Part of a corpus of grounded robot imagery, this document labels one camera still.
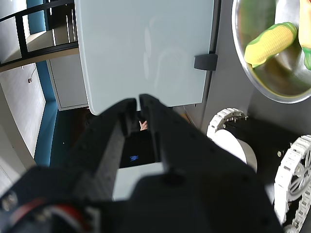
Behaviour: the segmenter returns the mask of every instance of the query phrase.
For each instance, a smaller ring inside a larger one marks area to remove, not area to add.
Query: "white cabinet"
[[[60,111],[87,107],[80,56],[47,60],[51,83]]]

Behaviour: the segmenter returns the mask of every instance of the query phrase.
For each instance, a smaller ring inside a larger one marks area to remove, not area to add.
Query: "white wall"
[[[0,73],[0,84],[18,130],[34,157],[45,107],[45,98],[35,64]]]
[[[0,196],[26,171],[0,125]]]
[[[116,176],[113,199],[128,199],[131,196],[137,182],[141,178],[145,176],[162,174],[163,172],[164,169],[162,163],[120,168]]]

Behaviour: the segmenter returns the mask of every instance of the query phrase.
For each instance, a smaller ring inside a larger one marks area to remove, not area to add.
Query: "black surface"
[[[142,178],[128,201],[103,202],[111,200],[122,144],[135,120],[135,99],[119,102],[96,118],[63,171],[35,167],[3,197],[15,191],[17,197],[23,196],[18,206],[34,197],[43,197],[43,205],[66,201],[79,205],[80,211],[91,205],[101,213],[97,232],[281,233],[250,167],[157,99],[141,95],[140,105],[165,173]],[[35,209],[11,232],[65,232],[50,220],[36,222]],[[0,210],[2,233],[12,223],[7,221],[11,214]],[[88,222],[93,217],[88,214]]]
[[[251,117],[225,123],[225,129],[247,143],[257,159],[257,176],[264,185],[273,185],[276,172],[290,143],[299,135],[262,120]]]
[[[125,139],[120,168],[155,162],[154,147],[148,130],[133,132]]]
[[[26,36],[25,36],[25,31],[24,31],[23,17],[15,16],[15,23],[16,23],[20,54],[21,54],[21,57],[24,58],[27,56],[28,49],[27,49]]]
[[[264,120],[297,135],[311,134],[311,99],[296,104],[282,104],[260,93],[245,74],[233,41],[231,11],[233,0],[222,1],[216,53],[217,69],[212,73],[201,131],[224,108],[238,108],[252,118]],[[301,233],[311,231],[311,215]]]
[[[209,53],[202,54],[194,57],[194,68],[206,71],[216,70],[217,54]]]

